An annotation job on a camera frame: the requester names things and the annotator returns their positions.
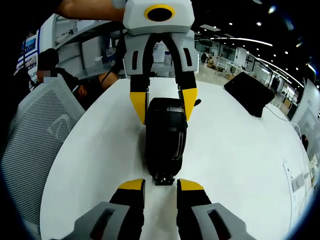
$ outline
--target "white table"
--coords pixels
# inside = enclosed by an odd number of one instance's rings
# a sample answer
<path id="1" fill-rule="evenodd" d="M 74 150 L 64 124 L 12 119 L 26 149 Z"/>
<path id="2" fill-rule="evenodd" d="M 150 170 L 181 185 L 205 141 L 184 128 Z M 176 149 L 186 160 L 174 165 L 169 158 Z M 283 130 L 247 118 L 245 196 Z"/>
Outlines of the white table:
<path id="1" fill-rule="evenodd" d="M 246 222 L 258 240 L 279 240 L 289 230 L 290 191 L 283 162 L 293 177 L 308 169 L 306 152 L 290 123 L 268 109 L 251 116 L 221 86 L 197 82 L 198 98 L 188 122 L 178 178 L 201 184 L 212 203 L 221 203 Z M 109 201 L 123 182 L 146 179 L 141 240 L 180 239 L 176 185 L 155 186 L 143 166 L 145 126 L 121 79 L 83 115 L 50 170 L 41 202 L 43 240 L 72 232 L 75 220 Z M 178 97 L 174 79 L 151 79 L 153 97 Z M 282 118 L 279 109 L 269 106 Z M 298 206 L 305 188 L 297 191 Z"/>

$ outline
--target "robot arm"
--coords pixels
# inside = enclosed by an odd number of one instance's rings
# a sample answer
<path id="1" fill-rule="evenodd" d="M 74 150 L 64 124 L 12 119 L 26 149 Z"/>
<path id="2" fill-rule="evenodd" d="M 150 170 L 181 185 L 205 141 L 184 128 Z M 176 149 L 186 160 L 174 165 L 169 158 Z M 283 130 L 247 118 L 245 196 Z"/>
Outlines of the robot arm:
<path id="1" fill-rule="evenodd" d="M 150 59 L 156 42 L 163 41 L 171 52 L 180 100 L 189 120 L 197 98 L 194 72 L 198 53 L 194 48 L 195 20 L 189 0 L 113 0 L 116 8 L 125 7 L 123 25 L 126 54 L 124 64 L 131 77 L 130 98 L 145 124 L 149 100 Z"/>

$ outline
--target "shelf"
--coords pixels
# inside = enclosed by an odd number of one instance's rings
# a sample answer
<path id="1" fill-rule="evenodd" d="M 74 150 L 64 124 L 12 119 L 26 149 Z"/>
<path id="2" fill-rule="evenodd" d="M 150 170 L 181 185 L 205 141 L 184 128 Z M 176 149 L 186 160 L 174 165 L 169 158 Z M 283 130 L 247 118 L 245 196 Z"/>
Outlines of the shelf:
<path id="1" fill-rule="evenodd" d="M 86 78 L 91 78 L 94 76 L 98 76 L 100 74 L 104 74 L 110 71 L 112 67 L 112 63 L 105 63 L 105 64 L 96 64 L 92 67 L 88 67 L 85 70 L 79 72 L 76 77 L 79 80 L 86 79 Z"/>
<path id="2" fill-rule="evenodd" d="M 97 21 L 94 24 L 85 27 L 84 29 L 75 32 L 73 35 L 69 36 L 58 45 L 54 47 L 54 49 L 58 50 L 63 45 L 73 44 L 77 42 L 84 43 L 90 39 L 96 38 L 106 33 L 111 33 L 115 31 L 119 31 L 124 29 L 122 23 L 115 21 Z"/>

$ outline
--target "person's arm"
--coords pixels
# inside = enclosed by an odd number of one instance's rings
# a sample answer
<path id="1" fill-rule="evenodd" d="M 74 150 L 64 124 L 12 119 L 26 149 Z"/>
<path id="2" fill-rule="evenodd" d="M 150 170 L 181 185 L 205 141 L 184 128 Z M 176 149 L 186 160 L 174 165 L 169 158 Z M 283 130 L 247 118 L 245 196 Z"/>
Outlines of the person's arm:
<path id="1" fill-rule="evenodd" d="M 68 19 L 110 20 L 122 22 L 124 8 L 115 8 L 112 0 L 63 0 L 55 13 Z"/>

